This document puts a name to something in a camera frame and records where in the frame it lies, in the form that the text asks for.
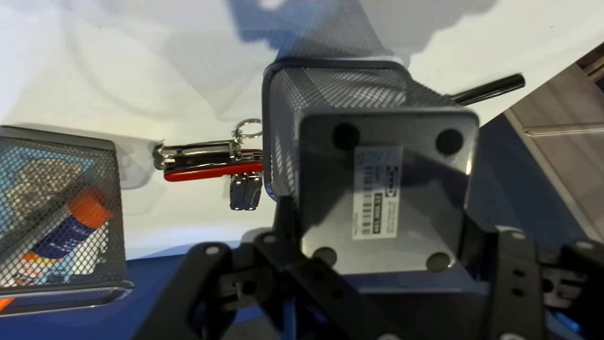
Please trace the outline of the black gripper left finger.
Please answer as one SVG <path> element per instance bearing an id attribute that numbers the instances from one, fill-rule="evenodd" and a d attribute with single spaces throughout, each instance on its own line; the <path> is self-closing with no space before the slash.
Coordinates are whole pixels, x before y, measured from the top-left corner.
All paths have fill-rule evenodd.
<path id="1" fill-rule="evenodd" d="M 274 218 L 274 237 L 272 246 L 274 260 L 278 265 L 291 265 L 300 260 L 300 231 L 298 231 L 298 214 L 295 201 L 291 197 L 281 197 L 278 201 L 276 218 Z"/>

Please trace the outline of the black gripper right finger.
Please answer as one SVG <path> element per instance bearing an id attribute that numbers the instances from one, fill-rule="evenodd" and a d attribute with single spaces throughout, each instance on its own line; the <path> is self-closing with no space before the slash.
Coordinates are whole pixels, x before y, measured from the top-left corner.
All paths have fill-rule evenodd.
<path id="1" fill-rule="evenodd" d="M 461 263 L 472 279 L 489 279 L 498 254 L 498 231 L 472 212 L 464 214 Z"/>

